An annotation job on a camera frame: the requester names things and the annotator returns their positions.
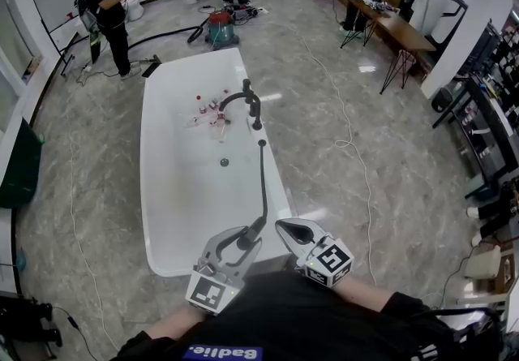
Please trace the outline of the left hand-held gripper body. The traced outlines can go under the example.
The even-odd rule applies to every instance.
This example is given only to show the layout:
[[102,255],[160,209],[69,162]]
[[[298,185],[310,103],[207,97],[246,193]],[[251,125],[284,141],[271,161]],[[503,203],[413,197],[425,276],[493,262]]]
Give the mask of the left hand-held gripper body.
[[219,315],[244,287],[240,277],[232,277],[209,262],[199,259],[193,268],[186,292],[186,301],[212,316]]

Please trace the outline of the wooden table with black legs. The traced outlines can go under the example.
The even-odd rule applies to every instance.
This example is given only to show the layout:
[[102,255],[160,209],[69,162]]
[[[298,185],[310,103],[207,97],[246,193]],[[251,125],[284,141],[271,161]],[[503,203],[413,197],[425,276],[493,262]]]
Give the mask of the wooden table with black legs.
[[[416,58],[418,54],[422,52],[435,52],[435,46],[396,12],[389,10],[376,11],[363,0],[347,0],[347,2],[348,1],[358,8],[358,14],[367,19],[367,24],[361,32],[355,32],[351,36],[346,36],[341,43],[341,49],[360,35],[362,35],[363,38],[363,45],[366,45],[375,31],[380,29],[397,43],[399,51],[401,49],[409,51]],[[380,95],[384,93],[398,75],[401,75],[401,88],[405,87],[410,76],[411,68],[409,70],[397,68],[397,56],[398,53],[392,58],[384,83],[380,89]]]

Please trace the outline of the black round bin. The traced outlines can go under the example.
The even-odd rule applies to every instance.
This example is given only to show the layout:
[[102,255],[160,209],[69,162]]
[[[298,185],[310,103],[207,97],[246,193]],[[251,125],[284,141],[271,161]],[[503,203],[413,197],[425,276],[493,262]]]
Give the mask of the black round bin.
[[443,113],[453,102],[453,95],[447,86],[443,86],[431,99],[431,108],[436,113]]

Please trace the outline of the white bathtub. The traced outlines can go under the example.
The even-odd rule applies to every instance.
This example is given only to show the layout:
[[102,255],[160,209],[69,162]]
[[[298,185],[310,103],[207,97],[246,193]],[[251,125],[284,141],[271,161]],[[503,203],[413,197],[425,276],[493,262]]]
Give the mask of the white bathtub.
[[[146,80],[140,135],[140,194],[150,268],[162,277],[191,272],[207,241],[266,214],[255,268],[282,259],[287,249],[274,224],[291,214],[265,131],[252,129],[244,100],[227,105],[231,124],[223,144],[207,127],[186,129],[198,114],[196,97],[224,88],[241,92],[247,72],[238,49],[223,49],[161,64]],[[222,167],[220,160],[229,165]]]

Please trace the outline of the pile of small red-capped bottles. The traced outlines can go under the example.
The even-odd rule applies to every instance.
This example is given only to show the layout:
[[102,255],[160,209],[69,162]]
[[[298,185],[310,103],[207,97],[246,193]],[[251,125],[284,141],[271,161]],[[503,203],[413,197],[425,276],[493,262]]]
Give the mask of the pile of small red-capped bottles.
[[189,118],[185,123],[186,129],[196,127],[207,127],[210,137],[218,143],[223,144],[226,138],[226,131],[231,124],[230,119],[221,112],[221,103],[230,95],[230,91],[224,88],[215,97],[203,98],[201,95],[196,97],[198,114]]

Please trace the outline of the cream plastic jug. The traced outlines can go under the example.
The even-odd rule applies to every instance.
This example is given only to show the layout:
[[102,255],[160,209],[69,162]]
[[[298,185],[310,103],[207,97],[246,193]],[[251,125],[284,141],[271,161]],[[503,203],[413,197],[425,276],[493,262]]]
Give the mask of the cream plastic jug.
[[466,262],[464,277],[474,280],[494,279],[500,271],[500,261],[501,249],[499,246],[471,256]]

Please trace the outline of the white toilet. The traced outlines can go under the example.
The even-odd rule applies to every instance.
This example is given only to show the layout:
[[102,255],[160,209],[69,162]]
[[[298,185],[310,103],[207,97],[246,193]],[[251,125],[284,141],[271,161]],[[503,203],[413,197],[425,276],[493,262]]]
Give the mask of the white toilet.
[[144,8],[141,0],[124,0],[122,4],[126,11],[126,23],[134,22],[143,16]]

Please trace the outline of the black shelf rack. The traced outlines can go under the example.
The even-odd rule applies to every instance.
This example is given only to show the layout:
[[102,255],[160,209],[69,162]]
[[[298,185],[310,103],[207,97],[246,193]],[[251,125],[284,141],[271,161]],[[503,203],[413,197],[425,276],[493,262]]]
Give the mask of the black shelf rack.
[[465,198],[496,196],[507,177],[519,175],[519,84],[510,84],[499,65],[511,47],[488,23],[465,64],[462,76],[445,85],[453,102],[433,123],[455,124],[461,155],[474,172]]

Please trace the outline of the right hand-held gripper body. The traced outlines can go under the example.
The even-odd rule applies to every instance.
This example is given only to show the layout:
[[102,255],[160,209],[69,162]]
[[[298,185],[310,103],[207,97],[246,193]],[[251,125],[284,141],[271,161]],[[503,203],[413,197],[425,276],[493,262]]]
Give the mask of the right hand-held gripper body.
[[348,247],[330,234],[311,244],[297,260],[305,277],[328,288],[349,274],[353,263],[354,256]]

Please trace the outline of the person's right forearm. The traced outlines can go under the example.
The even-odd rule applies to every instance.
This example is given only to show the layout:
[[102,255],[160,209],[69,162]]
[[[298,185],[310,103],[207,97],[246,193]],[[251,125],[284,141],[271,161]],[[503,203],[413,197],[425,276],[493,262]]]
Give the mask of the person's right forearm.
[[394,293],[369,285],[358,279],[346,275],[332,290],[347,303],[367,308],[374,312],[381,312]]

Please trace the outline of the person's black shirt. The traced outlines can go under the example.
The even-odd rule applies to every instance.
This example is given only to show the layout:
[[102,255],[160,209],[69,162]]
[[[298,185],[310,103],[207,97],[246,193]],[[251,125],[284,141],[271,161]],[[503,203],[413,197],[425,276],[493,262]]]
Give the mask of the person's black shirt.
[[497,324],[456,331],[420,299],[393,292],[381,312],[292,272],[249,278],[219,315],[178,340],[145,330],[110,361],[498,361]]

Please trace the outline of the white panel with black frame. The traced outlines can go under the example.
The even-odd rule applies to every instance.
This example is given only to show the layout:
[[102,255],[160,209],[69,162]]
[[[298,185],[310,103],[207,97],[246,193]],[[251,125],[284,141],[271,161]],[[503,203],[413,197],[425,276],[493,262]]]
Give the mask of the white panel with black frame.
[[463,20],[467,9],[468,5],[464,0],[450,0],[448,2],[435,27],[426,36],[429,42],[435,46],[434,55],[440,57],[444,52]]

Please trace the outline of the person's left forearm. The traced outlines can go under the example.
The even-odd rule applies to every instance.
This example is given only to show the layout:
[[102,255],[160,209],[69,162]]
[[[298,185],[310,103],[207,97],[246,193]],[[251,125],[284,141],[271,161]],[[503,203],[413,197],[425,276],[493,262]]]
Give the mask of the person's left forearm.
[[190,304],[183,304],[172,314],[145,329],[151,339],[167,337],[178,340],[187,331],[204,321],[205,312]]

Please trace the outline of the red and green vacuum cleaner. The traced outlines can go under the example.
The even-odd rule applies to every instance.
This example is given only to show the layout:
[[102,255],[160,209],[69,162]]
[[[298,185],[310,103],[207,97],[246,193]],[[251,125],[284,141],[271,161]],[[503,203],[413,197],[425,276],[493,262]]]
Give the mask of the red and green vacuum cleaner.
[[225,10],[215,11],[208,17],[208,30],[205,41],[212,50],[219,50],[237,45],[240,40],[234,32],[234,18]]

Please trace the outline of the black floor equipment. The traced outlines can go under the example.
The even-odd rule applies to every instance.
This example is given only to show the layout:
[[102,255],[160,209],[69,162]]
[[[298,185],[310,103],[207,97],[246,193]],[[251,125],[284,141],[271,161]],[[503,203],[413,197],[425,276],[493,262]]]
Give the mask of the black floor equipment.
[[45,361],[57,356],[50,349],[50,343],[62,346],[59,329],[45,329],[42,321],[53,322],[54,307],[50,303],[39,303],[35,299],[19,296],[0,295],[0,335],[18,342],[44,344],[49,353]]

